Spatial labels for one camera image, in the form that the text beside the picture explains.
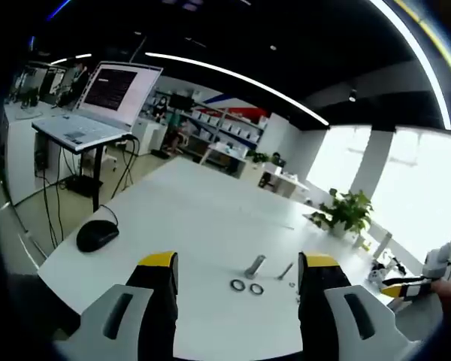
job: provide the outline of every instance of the computer mouse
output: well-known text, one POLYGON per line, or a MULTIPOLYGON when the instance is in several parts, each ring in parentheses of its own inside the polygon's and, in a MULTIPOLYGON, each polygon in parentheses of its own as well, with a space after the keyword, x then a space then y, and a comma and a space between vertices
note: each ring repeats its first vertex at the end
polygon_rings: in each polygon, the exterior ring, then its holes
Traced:
POLYGON ((77 248, 81 252, 101 249, 119 235, 115 223, 109 220, 91 220, 85 223, 77 234, 77 248))

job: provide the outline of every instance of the floor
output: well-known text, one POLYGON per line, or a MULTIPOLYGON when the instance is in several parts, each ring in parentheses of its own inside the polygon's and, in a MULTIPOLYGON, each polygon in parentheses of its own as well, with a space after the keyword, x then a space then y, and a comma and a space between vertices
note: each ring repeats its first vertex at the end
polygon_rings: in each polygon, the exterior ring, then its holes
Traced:
MULTIPOLYGON (((107 152, 117 158, 117 164, 113 165, 112 162, 109 162, 102 166, 101 180, 104 184, 100 189, 101 203, 107 203, 110 200, 126 168, 121 150, 109 147, 107 152)), ((129 156, 130 154, 126 153, 127 162, 129 161, 129 156)), ((152 155, 139 156, 132 168, 132 180, 134 182, 139 181, 167 161, 152 155)), ((92 171, 86 168, 84 173, 92 174, 92 171)), ((121 183, 119 192, 123 190, 123 185, 124 180, 121 183)), ((53 251, 44 193, 34 194, 19 203, 14 209, 7 203, 7 198, 2 188, 0 184, 0 247, 5 264, 10 272, 34 274, 45 260, 44 255, 38 248, 42 249, 45 255, 49 255, 53 251)), ((56 192, 57 188, 55 185, 48 187, 47 201, 53 228, 57 238, 61 240, 56 192)), ((60 220, 62 221, 65 238, 92 214, 92 200, 72 191, 60 189, 60 187, 58 192, 60 220)))

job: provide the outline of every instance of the rubber o-ring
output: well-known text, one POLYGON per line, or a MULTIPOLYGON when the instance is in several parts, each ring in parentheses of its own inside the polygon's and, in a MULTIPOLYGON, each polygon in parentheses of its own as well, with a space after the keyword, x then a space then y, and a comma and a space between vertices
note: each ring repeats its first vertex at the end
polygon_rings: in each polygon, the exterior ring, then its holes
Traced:
POLYGON ((260 295, 262 295, 264 293, 264 289, 262 288, 262 286, 260 284, 251 284, 250 287, 249 287, 249 290, 250 290, 250 292, 254 293, 257 296, 260 296, 260 295), (254 287, 258 287, 259 291, 256 292, 254 290, 254 287))
POLYGON ((232 280, 230 284, 231 284, 231 288, 238 292, 242 292, 246 289, 246 284, 243 281, 238 280, 238 279, 232 280))

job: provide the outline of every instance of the laptop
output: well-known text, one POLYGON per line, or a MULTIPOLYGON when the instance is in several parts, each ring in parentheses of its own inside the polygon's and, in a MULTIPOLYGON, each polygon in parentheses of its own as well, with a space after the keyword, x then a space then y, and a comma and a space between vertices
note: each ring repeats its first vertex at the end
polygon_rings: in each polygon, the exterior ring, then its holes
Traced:
POLYGON ((74 153, 131 135, 161 68, 101 62, 70 114, 32 122, 32 127, 74 153))

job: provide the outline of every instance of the laptop screen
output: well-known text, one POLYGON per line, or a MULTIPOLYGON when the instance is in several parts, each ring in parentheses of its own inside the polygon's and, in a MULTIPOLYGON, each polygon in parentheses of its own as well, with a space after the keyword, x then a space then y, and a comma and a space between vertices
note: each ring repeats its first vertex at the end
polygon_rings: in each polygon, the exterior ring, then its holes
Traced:
POLYGON ((77 108, 110 125, 131 127, 160 73, 160 68, 101 63, 77 108))

